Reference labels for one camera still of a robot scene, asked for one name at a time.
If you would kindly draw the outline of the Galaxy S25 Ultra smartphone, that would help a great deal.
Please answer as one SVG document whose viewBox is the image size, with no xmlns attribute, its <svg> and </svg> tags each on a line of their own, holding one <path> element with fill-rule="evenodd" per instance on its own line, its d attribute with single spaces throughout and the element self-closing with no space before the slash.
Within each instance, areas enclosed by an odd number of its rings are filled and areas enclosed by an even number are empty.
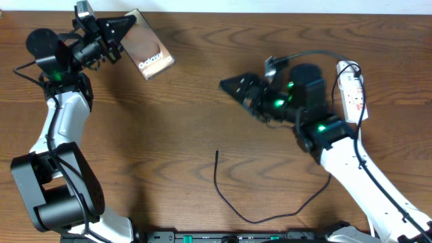
<svg viewBox="0 0 432 243">
<path fill-rule="evenodd" d="M 134 16 L 136 22 L 121 44 L 145 80 L 153 79 L 176 63 L 174 56 L 138 9 L 129 11 L 125 16 Z"/>
</svg>

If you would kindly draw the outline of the white power strip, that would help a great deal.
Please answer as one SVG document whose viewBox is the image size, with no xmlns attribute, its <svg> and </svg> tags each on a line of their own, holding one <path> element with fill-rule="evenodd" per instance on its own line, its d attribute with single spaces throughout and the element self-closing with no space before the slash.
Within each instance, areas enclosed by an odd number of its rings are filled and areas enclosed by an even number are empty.
<svg viewBox="0 0 432 243">
<path fill-rule="evenodd" d="M 360 74 L 361 87 L 350 90 L 340 90 L 344 118 L 348 123 L 358 123 L 362 108 L 365 105 L 363 98 L 363 76 Z"/>
</svg>

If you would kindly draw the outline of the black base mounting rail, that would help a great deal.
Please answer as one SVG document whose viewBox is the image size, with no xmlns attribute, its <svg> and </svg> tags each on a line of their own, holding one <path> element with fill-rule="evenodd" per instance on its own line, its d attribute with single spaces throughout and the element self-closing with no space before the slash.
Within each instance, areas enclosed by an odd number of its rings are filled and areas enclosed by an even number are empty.
<svg viewBox="0 0 432 243">
<path fill-rule="evenodd" d="M 379 242 L 369 234 L 358 231 L 355 227 L 340 228 L 333 233 L 318 234 L 305 231 L 285 233 L 175 233 L 151 232 L 143 237 L 134 236 L 132 242 L 146 243 L 255 243 L 255 242 Z"/>
</svg>

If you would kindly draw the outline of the white USB charger adapter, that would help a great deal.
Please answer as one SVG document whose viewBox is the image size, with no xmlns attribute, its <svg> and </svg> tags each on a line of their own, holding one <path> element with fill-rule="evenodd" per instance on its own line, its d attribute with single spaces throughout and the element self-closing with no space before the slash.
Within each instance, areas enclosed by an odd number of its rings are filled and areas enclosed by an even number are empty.
<svg viewBox="0 0 432 243">
<path fill-rule="evenodd" d="M 361 87 L 360 66 L 355 61 L 340 61 L 336 65 L 337 85 L 340 90 Z"/>
</svg>

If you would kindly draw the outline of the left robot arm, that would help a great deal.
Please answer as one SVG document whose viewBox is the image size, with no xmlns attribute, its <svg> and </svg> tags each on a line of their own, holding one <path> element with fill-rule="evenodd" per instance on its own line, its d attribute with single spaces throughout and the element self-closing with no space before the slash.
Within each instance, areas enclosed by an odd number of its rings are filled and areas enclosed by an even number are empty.
<svg viewBox="0 0 432 243">
<path fill-rule="evenodd" d="M 105 205 L 101 185 L 80 150 L 94 99 L 84 70 L 118 61 L 121 41 L 135 22 L 134 16 L 78 16 L 71 32 L 39 28 L 26 39 L 42 71 L 35 84 L 43 90 L 48 113 L 30 152 L 12 160 L 11 174 L 40 232 L 93 242 L 140 240 L 132 221 Z"/>
</svg>

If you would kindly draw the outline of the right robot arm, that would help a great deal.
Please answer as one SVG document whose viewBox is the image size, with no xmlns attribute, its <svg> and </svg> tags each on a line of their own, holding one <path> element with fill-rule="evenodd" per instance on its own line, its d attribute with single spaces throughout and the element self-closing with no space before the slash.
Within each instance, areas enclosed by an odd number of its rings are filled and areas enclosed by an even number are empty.
<svg viewBox="0 0 432 243">
<path fill-rule="evenodd" d="M 353 130 L 330 112 L 326 81 L 313 64 L 290 70 L 287 90 L 245 73 L 221 80 L 220 88 L 256 119 L 292 123 L 298 146 L 346 189 L 371 220 L 382 242 L 430 242 L 431 218 L 398 191 L 369 157 Z"/>
</svg>

